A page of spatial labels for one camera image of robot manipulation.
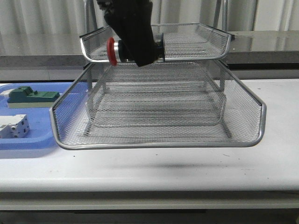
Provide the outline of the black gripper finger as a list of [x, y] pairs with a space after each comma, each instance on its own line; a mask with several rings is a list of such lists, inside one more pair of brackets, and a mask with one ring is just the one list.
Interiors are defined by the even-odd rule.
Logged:
[[149, 0], [98, 0], [104, 19], [123, 40], [137, 66], [154, 60], [155, 41], [151, 27], [153, 3]]

